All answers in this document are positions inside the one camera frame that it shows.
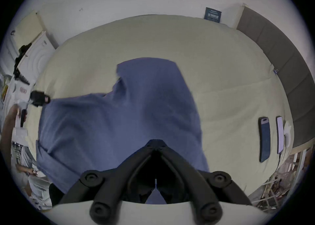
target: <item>white phone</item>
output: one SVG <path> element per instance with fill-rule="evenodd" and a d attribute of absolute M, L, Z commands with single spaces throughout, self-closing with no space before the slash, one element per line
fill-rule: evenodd
<path fill-rule="evenodd" d="M 278 152 L 282 152 L 284 148 L 284 133 L 283 133 L 283 121 L 282 117 L 277 117 L 276 118 L 277 122 L 277 133 L 278 133 Z"/>

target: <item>person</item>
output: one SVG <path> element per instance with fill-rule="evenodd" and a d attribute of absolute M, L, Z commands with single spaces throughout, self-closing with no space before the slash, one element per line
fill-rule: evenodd
<path fill-rule="evenodd" d="M 22 147 L 21 164 L 17 164 L 11 155 L 11 140 L 15 127 L 15 118 L 20 113 L 18 105 L 15 104 L 10 108 L 2 129 L 0 150 L 15 183 L 22 193 L 30 197 L 31 202 L 38 207 L 39 204 L 49 198 L 49 179 L 46 176 L 37 176 L 37 171 L 33 168 L 33 165 L 37 166 L 37 162 L 28 147 Z"/>
<path fill-rule="evenodd" d="M 53 185 L 67 193 L 83 172 L 116 168 L 151 139 L 209 171 L 197 107 L 176 63 L 138 58 L 116 72 L 109 93 L 53 98 L 43 106 L 37 165 Z M 153 191 L 147 203 L 160 204 L 160 197 Z"/>

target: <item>black screw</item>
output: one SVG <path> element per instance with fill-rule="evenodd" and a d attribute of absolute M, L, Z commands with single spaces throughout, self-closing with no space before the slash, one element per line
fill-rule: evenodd
<path fill-rule="evenodd" d="M 218 219 L 218 208 L 215 204 L 208 204 L 201 210 L 201 217 L 209 222 L 213 222 Z"/>
<path fill-rule="evenodd" d="M 111 214 L 111 209 L 103 203 L 95 203 L 93 207 L 93 214 L 107 219 Z"/>
<path fill-rule="evenodd" d="M 89 173 L 87 176 L 85 176 L 86 181 L 94 181 L 98 178 L 98 176 L 95 173 Z"/>
<path fill-rule="evenodd" d="M 215 181 L 218 183 L 223 183 L 226 180 L 226 177 L 222 174 L 218 174 L 215 176 Z"/>

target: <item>mattress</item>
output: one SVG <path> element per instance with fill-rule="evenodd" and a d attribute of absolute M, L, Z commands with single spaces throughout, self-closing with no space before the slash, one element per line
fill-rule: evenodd
<path fill-rule="evenodd" d="M 199 111 L 210 171 L 225 171 L 247 194 L 278 167 L 276 117 L 292 125 L 284 88 L 260 47 L 242 32 L 199 18 L 144 15 L 96 27 L 68 39 L 49 60 L 36 90 L 52 98 L 107 93 L 117 64 L 141 57 L 176 62 Z M 25 127 L 35 141 L 41 108 L 29 106 Z M 258 118 L 268 117 L 271 154 L 259 162 Z M 285 148 L 280 164 L 289 155 Z"/>

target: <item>human arm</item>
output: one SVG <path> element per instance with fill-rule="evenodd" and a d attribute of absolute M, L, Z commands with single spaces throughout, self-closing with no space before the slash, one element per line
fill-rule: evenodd
<path fill-rule="evenodd" d="M 36 172 L 34 172 L 33 168 L 28 168 L 28 167 L 20 165 L 20 164 L 15 164 L 15 167 L 20 172 L 28 172 L 31 175 L 36 175 Z"/>
<path fill-rule="evenodd" d="M 9 169 L 11 169 L 11 140 L 12 132 L 15 126 L 15 117 L 19 111 L 17 104 L 14 104 L 8 115 L 4 120 L 4 125 L 2 129 L 1 141 L 0 141 L 0 150 L 3 156 L 3 159 Z"/>

